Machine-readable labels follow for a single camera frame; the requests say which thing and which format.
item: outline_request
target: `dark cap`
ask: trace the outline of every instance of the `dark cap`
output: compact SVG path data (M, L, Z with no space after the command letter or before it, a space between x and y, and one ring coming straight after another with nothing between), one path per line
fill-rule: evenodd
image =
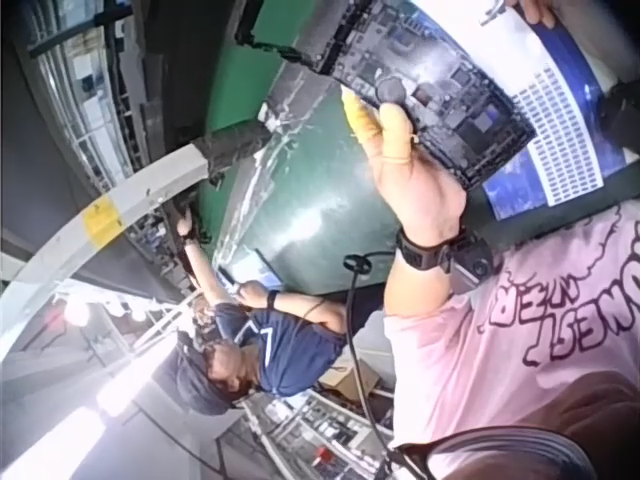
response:
M207 378L204 356L193 347L189 335L179 332L176 348L176 385L189 407L202 415L222 415L234 408L226 392Z

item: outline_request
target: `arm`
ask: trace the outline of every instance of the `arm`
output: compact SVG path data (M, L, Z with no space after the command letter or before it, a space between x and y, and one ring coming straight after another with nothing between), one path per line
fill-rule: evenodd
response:
M378 124L353 92L344 91L342 99L347 121L369 159L376 187L407 236L423 247L456 236L465 192L448 172L413 150L412 126L403 110L382 105ZM444 271L418 271L396 255L385 289L387 315L428 315L449 295L449 276Z
M191 218L191 211L187 210L185 216L178 221L176 230L178 231L178 235L184 237L189 234L192 228L193 220ZM209 305L214 307L219 303L231 302L231 297L229 297L224 287L218 283L216 274L209 263L209 258L202 248L200 248L198 242L196 240L187 240L184 246L184 253L191 265L191 272L187 273L190 278L192 275L195 277L195 283L202 290L204 298L207 299Z
M260 282L246 282L238 289L238 299L251 308L267 308L267 289ZM346 332L346 312L343 305L320 297L300 293L278 292L273 307L311 323L343 334Z

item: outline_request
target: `electronic component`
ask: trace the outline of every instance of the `electronic component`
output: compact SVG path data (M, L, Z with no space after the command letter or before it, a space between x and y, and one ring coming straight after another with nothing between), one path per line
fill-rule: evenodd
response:
M255 42L261 0L248 0L240 44L275 51L335 78L368 104L405 109L423 147L470 190L504 166L535 130L514 102L422 10L409 1L355 0L324 52Z

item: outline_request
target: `forearm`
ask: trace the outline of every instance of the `forearm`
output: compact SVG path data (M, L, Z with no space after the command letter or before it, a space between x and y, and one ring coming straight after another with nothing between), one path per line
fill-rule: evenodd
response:
M193 274L196 277L204 297L211 306L215 306L223 302L231 302L231 297L227 291L218 283L216 274L209 263L209 258L204 253L200 245L196 242L190 242L184 247L187 254Z
M414 243L430 247L455 237L458 222L443 229L413 230L407 236ZM407 264L400 252L391 267L384 292L384 308L387 315L412 317L429 315L445 304L451 294L450 275L440 267L420 271Z
M345 332L345 309L339 303L325 301L320 297L280 292L276 295L274 308L311 323L324 324L338 333Z

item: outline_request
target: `yellow tape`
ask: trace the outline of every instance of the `yellow tape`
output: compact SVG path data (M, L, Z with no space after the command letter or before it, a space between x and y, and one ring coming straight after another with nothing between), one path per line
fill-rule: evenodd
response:
M84 228L98 250L124 230L118 209L111 197L103 195L82 211Z

